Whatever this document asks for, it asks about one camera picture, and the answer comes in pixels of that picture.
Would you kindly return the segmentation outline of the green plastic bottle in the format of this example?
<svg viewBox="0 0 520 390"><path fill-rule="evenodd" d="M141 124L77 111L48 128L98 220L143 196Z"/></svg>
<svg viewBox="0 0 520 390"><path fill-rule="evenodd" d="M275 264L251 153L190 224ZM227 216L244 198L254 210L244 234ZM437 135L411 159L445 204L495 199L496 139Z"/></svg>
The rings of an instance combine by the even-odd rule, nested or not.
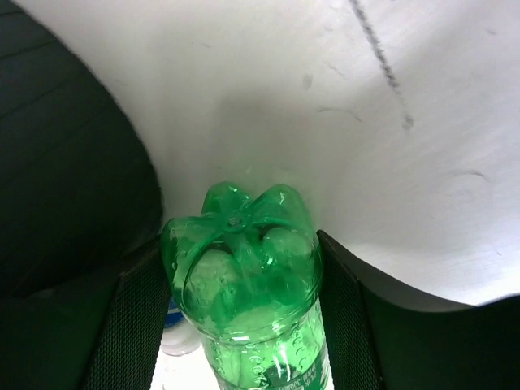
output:
<svg viewBox="0 0 520 390"><path fill-rule="evenodd" d="M213 185L198 216L168 221L162 261L222 389L324 389L331 378L323 260L300 193Z"/></svg>

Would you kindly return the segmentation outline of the clear unlabeled plastic bottle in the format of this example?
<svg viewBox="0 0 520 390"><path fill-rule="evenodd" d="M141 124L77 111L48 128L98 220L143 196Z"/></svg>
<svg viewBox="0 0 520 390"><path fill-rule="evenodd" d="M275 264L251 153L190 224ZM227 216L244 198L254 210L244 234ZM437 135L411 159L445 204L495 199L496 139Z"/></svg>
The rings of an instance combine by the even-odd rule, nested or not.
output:
<svg viewBox="0 0 520 390"><path fill-rule="evenodd" d="M197 375L196 351L200 336L170 298L162 333L160 350L164 364L163 389L194 389Z"/></svg>

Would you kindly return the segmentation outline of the black plastic trash bin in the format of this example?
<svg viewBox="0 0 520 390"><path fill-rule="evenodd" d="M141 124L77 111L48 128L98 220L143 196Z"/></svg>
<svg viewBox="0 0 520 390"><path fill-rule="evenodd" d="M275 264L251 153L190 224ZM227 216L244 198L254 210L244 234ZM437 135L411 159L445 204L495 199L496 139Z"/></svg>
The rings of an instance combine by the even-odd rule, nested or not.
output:
<svg viewBox="0 0 520 390"><path fill-rule="evenodd" d="M26 297L152 239L156 172L91 71L12 1L1 4L1 295Z"/></svg>

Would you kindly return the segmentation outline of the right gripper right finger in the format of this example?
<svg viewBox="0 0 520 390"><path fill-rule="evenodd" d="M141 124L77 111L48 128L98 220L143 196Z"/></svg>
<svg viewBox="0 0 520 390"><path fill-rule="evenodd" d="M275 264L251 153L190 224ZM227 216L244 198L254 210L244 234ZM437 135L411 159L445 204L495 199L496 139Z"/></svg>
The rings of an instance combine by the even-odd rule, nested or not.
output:
<svg viewBox="0 0 520 390"><path fill-rule="evenodd" d="M519 298L482 305L414 288L319 232L337 389L516 389Z"/></svg>

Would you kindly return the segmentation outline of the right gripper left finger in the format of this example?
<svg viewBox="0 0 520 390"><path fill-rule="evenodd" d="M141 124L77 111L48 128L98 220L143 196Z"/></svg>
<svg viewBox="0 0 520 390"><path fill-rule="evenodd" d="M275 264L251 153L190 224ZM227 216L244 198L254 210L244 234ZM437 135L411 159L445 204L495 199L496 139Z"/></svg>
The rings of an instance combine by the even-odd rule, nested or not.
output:
<svg viewBox="0 0 520 390"><path fill-rule="evenodd" d="M3 389L147 389L169 290L159 240L25 298L1 301Z"/></svg>

